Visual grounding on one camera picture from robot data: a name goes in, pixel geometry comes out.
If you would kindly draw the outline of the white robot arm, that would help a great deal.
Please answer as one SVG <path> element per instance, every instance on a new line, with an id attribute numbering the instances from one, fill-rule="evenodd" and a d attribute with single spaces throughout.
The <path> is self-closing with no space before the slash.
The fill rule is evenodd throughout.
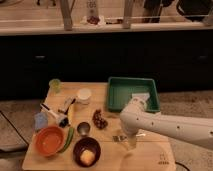
<path id="1" fill-rule="evenodd" d="M 213 150 L 213 119 L 163 115 L 146 112 L 146 102 L 133 97 L 122 109 L 119 118 L 128 137 L 140 129 Z"/>

